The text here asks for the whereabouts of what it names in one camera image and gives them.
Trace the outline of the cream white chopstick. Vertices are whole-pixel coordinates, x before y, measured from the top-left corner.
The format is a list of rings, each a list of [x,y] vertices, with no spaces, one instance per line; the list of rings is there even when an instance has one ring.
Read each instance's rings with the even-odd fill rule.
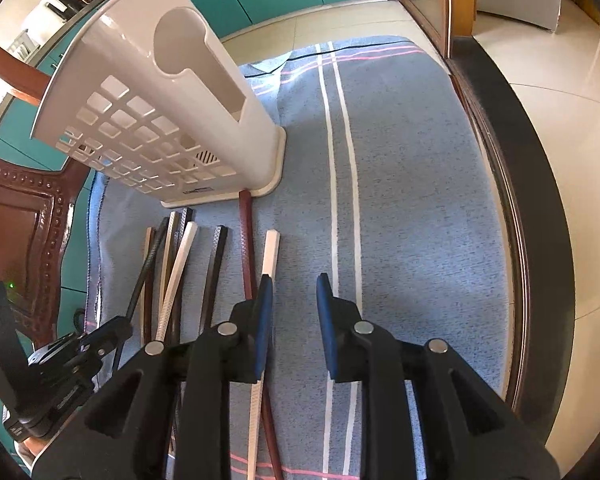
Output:
[[[272,281],[275,280],[279,239],[279,232],[275,230],[266,231],[262,274],[268,275]],[[273,476],[275,479],[283,479],[284,474],[279,456],[271,399],[268,394],[268,384],[265,381],[265,370],[262,370],[260,380],[251,387],[247,458],[248,480],[257,478],[261,429],[264,430]]]

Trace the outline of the dark red chopstick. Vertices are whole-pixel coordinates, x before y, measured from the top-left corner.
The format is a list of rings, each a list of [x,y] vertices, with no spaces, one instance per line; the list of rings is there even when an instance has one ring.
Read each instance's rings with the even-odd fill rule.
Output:
[[[256,263],[254,262],[254,244],[252,232],[252,197],[248,190],[238,195],[240,215],[240,242],[242,243],[242,282],[247,300],[257,293]],[[264,430],[268,455],[274,479],[283,479],[284,472],[280,462],[277,437],[268,385],[262,378],[251,388],[248,444],[248,478],[256,478],[258,468],[258,449],[260,430]]]

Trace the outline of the black brown chopstick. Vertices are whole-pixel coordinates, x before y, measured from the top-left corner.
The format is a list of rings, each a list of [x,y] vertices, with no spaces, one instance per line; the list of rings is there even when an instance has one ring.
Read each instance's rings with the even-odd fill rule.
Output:
[[[226,226],[217,226],[213,234],[212,251],[210,254],[204,293],[200,309],[198,334],[202,334],[212,324],[216,292],[218,291],[221,264],[223,260],[228,229]]]

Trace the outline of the white textured chopstick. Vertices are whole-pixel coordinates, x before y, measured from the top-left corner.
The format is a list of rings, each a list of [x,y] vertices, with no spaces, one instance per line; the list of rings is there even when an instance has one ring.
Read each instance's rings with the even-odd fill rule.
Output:
[[[181,284],[184,268],[197,230],[198,226],[195,221],[189,221],[186,224],[181,244],[178,246],[178,251],[176,252],[170,280],[168,281],[168,286],[166,286],[166,296],[164,296],[158,318],[156,339],[160,342],[166,340],[166,331],[168,330],[176,293],[178,292],[178,286]]]

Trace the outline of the beige dark chopstick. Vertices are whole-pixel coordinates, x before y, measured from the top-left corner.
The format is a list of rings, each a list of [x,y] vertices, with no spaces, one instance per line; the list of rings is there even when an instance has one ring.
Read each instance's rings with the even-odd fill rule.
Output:
[[[166,286],[170,280],[172,268],[174,266],[174,260],[178,246],[180,246],[186,224],[192,221],[193,209],[185,207],[182,211],[173,211],[169,220],[168,226],[168,241],[166,242],[166,255],[163,258],[163,272],[161,275],[161,304],[163,303],[164,296],[166,296]]]

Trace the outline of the blue striped cloth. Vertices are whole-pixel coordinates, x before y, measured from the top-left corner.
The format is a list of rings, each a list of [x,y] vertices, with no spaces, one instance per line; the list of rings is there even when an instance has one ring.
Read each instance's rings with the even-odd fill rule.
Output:
[[[396,338],[446,340],[496,391],[509,361],[506,250],[490,174],[446,71],[396,36],[242,66],[287,135],[253,237],[280,235],[265,373],[289,479],[354,479],[361,390],[329,380],[316,280]]]

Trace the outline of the carved wooden chair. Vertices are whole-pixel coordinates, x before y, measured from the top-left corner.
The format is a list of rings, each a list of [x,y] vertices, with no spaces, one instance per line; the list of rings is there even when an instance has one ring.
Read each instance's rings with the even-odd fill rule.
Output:
[[[0,104],[0,282],[22,298],[18,330],[41,347],[84,305],[93,174],[32,138],[35,114],[13,96]]]

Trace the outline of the dark round table edge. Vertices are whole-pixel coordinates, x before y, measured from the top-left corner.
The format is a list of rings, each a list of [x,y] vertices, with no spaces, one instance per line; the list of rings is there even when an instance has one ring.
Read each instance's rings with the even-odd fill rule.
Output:
[[[477,40],[455,38],[446,61],[486,149],[503,211],[514,292],[506,401],[546,442],[564,396],[576,288],[564,205],[532,122]]]

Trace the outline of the white plastic utensil holder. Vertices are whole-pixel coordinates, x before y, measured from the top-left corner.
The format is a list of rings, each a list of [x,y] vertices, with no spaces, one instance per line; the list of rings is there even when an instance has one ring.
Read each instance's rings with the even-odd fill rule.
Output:
[[[107,0],[70,42],[31,134],[166,208],[271,193],[286,143],[190,0]]]

